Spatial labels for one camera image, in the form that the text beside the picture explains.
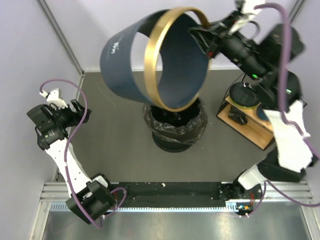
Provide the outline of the dark blue gold-rimmed trash bin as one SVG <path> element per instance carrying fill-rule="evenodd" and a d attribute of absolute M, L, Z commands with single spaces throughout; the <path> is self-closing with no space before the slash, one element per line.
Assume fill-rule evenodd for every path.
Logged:
<path fill-rule="evenodd" d="M 124 99 L 181 112 L 199 97 L 210 60 L 189 34 L 210 25 L 195 7 L 154 12 L 112 36 L 100 55 L 100 71 L 107 87 Z M 131 53 L 137 33 L 148 37 L 144 50 L 144 94 L 133 77 Z"/>

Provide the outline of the black trash bag roll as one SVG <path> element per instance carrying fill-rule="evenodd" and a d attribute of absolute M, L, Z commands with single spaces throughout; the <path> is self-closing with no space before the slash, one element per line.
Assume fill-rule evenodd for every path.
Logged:
<path fill-rule="evenodd" d="M 248 123 L 246 115 L 234 106 L 230 107 L 228 118 L 242 126 Z"/>

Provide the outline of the black bin liner bucket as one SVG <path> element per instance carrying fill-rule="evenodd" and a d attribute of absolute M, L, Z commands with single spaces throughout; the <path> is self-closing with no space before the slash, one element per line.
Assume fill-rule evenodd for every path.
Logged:
<path fill-rule="evenodd" d="M 154 143 L 168 153 L 184 152 L 198 141 L 198 138 L 190 133 L 159 135 L 153 132 L 151 135 Z"/>

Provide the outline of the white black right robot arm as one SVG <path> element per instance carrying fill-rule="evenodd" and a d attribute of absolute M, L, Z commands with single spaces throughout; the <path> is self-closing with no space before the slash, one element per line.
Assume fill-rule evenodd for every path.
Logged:
<path fill-rule="evenodd" d="M 263 160 L 238 176 L 233 192 L 245 198 L 252 188 L 267 181 L 299 182 L 313 164 L 303 118 L 304 102 L 298 77 L 287 64 L 304 50 L 297 31 L 288 23 L 276 25 L 261 43 L 217 23 L 206 29 L 189 29 L 200 49 L 209 57 L 223 54 L 246 75 L 264 114 L 273 128 L 277 160 Z"/>

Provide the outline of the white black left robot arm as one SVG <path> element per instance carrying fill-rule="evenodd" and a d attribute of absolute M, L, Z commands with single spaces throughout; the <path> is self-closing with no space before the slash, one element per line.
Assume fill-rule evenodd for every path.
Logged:
<path fill-rule="evenodd" d="M 75 99 L 71 104 L 74 109 L 68 104 L 40 104 L 29 110 L 27 116 L 35 124 L 37 145 L 54 160 L 66 182 L 68 209 L 92 224 L 116 204 L 116 198 L 107 177 L 102 173 L 89 177 L 76 157 L 67 128 L 86 123 L 91 110 Z"/>

